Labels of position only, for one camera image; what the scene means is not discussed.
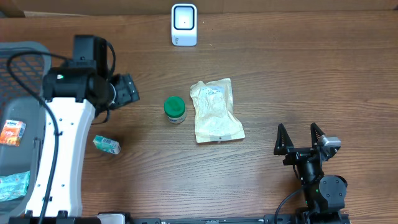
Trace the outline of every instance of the white package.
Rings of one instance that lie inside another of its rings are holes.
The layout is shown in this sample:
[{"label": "white package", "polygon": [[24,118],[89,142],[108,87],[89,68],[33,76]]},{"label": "white package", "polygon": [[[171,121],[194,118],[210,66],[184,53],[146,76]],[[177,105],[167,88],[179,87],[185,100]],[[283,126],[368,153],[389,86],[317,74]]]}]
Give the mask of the white package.
[{"label": "white package", "polygon": [[231,79],[224,78],[191,86],[195,106],[195,135],[197,143],[229,141],[244,138],[240,121],[233,114]]}]

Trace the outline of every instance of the gray bin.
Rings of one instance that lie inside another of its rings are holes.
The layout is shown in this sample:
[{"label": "gray bin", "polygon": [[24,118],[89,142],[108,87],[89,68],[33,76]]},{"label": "gray bin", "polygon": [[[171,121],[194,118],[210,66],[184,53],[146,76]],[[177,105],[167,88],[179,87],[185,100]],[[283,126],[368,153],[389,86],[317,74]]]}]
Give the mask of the gray bin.
[{"label": "gray bin", "polygon": [[[0,144],[0,176],[30,171],[27,195],[0,202],[0,224],[7,223],[9,217],[17,217],[25,212],[39,171],[44,142],[45,110],[6,72],[6,59],[16,52],[26,50],[48,52],[47,48],[36,42],[0,43],[0,130],[7,119],[23,121],[26,124],[18,147]],[[13,62],[16,75],[37,93],[41,92],[43,73],[47,73],[50,67],[49,56],[23,56]]]}]

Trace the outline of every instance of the orange snack bar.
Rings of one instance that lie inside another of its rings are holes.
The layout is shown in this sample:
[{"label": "orange snack bar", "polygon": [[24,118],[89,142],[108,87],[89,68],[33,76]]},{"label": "orange snack bar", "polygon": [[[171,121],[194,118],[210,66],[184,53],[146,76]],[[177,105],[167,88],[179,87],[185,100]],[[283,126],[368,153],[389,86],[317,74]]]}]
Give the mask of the orange snack bar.
[{"label": "orange snack bar", "polygon": [[0,134],[0,144],[19,146],[26,124],[22,121],[6,120]]}]

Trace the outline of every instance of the green lid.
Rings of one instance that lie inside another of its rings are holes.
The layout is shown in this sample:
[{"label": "green lid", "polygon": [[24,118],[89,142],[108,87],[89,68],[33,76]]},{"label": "green lid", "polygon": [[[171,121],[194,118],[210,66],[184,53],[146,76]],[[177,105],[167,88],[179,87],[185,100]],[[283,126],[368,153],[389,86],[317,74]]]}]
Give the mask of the green lid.
[{"label": "green lid", "polygon": [[179,118],[185,112],[185,103],[179,96],[171,96],[164,102],[164,112],[171,118]]}]

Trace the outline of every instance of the wooden table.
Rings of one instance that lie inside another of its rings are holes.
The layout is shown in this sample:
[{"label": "wooden table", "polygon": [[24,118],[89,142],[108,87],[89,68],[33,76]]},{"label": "wooden table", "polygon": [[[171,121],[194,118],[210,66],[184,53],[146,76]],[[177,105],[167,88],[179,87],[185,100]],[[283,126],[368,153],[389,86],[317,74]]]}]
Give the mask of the wooden table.
[{"label": "wooden table", "polygon": [[[310,146],[310,124],[342,140],[324,164],[348,181],[353,223],[398,222],[398,13],[301,12],[200,15],[198,45],[174,47],[170,16],[0,19],[0,41],[34,40],[71,56],[75,34],[116,49],[116,71],[133,75],[141,100],[113,111],[88,135],[81,186],[84,215],[262,216],[299,187],[273,155],[277,125],[295,146]],[[246,138],[197,144],[190,86],[230,77],[234,114]],[[166,120],[168,96],[187,119]],[[94,148],[96,134],[122,153]],[[289,201],[282,213],[304,206]]]}]

